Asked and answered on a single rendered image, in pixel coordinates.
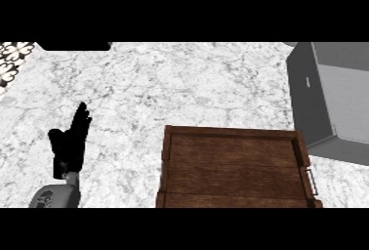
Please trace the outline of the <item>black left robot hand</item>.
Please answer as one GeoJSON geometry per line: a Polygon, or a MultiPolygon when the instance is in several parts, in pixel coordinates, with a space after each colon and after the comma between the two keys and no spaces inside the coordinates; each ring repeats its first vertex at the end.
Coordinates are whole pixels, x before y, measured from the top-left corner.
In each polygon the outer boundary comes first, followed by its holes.
{"type": "Polygon", "coordinates": [[[50,129],[47,132],[53,152],[53,178],[56,180],[61,180],[66,173],[78,173],[82,170],[91,121],[87,104],[79,103],[69,129],[66,131],[50,129]]]}

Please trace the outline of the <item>brown wooden tray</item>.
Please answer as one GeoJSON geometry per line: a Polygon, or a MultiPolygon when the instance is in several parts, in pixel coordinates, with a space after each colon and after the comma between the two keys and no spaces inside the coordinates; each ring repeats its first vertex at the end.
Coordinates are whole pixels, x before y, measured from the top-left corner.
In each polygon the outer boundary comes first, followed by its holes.
{"type": "Polygon", "coordinates": [[[298,131],[163,128],[157,208],[320,208],[298,131]]]}

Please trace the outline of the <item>grey open box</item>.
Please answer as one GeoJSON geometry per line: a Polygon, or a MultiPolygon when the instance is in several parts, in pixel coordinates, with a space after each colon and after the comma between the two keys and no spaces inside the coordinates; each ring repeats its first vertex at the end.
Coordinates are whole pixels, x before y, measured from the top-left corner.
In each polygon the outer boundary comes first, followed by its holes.
{"type": "Polygon", "coordinates": [[[295,42],[290,47],[293,128],[308,153],[369,166],[369,42],[295,42]]]}

